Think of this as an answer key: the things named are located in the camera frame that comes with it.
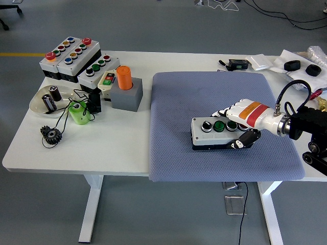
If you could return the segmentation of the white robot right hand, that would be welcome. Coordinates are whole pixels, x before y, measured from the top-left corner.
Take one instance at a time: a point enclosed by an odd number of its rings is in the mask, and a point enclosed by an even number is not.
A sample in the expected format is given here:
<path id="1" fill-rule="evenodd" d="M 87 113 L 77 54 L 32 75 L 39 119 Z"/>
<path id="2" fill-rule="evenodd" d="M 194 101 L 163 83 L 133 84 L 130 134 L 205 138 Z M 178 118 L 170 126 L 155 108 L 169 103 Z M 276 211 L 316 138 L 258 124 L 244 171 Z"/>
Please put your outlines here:
<path id="1" fill-rule="evenodd" d="M 277 136 L 285 136 L 285 113 L 275 114 L 275 110 L 259 102 L 241 99 L 230 107 L 219 110 L 212 116 L 223 116 L 249 130 L 238 139 L 227 144 L 229 149 L 241 149 L 252 145 L 261 136 L 260 130 L 268 130 Z"/>

